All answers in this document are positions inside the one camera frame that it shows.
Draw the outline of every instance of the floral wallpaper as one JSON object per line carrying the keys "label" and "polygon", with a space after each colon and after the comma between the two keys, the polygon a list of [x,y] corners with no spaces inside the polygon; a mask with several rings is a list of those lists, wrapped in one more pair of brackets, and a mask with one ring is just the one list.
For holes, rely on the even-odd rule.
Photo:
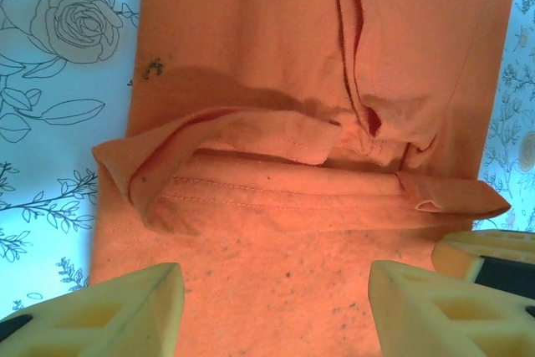
{"label": "floral wallpaper", "polygon": [[[90,148],[125,131],[140,0],[0,0],[0,317],[88,283]],[[535,0],[514,0],[480,177],[535,232]]]}
{"label": "floral wallpaper", "polygon": [[535,232],[535,0],[513,0],[480,179],[512,205],[475,229]]}

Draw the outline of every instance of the orange t-shirt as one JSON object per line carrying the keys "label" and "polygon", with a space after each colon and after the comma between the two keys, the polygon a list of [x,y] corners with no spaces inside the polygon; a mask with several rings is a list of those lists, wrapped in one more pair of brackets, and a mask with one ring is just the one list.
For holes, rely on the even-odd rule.
{"label": "orange t-shirt", "polygon": [[475,179],[510,7],[142,0],[91,283],[179,262],[176,355],[377,355],[371,262],[509,208]]}

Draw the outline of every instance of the orange fabric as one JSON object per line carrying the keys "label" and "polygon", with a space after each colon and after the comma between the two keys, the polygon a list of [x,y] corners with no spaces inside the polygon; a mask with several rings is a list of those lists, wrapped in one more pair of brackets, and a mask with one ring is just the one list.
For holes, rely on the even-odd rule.
{"label": "orange fabric", "polygon": [[371,262],[509,208],[475,179],[510,6],[142,0],[91,283],[179,262],[176,355],[379,355]]}

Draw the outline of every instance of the stain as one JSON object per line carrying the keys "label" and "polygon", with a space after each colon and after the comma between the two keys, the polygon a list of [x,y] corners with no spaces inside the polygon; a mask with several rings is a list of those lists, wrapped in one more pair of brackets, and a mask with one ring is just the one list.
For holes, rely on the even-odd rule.
{"label": "stain", "polygon": [[150,73],[153,71],[156,71],[156,75],[161,75],[164,72],[164,65],[161,63],[160,58],[156,58],[152,60],[147,67],[145,68],[145,71],[141,75],[142,79],[149,79]]}

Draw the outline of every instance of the wrinkled fabric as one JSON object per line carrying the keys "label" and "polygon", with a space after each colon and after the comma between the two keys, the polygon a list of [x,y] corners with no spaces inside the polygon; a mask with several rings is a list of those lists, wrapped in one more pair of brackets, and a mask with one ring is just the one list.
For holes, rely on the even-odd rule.
{"label": "wrinkled fabric", "polygon": [[511,1],[142,0],[91,283],[180,263],[176,355],[380,355],[371,262],[509,208],[476,177]]}

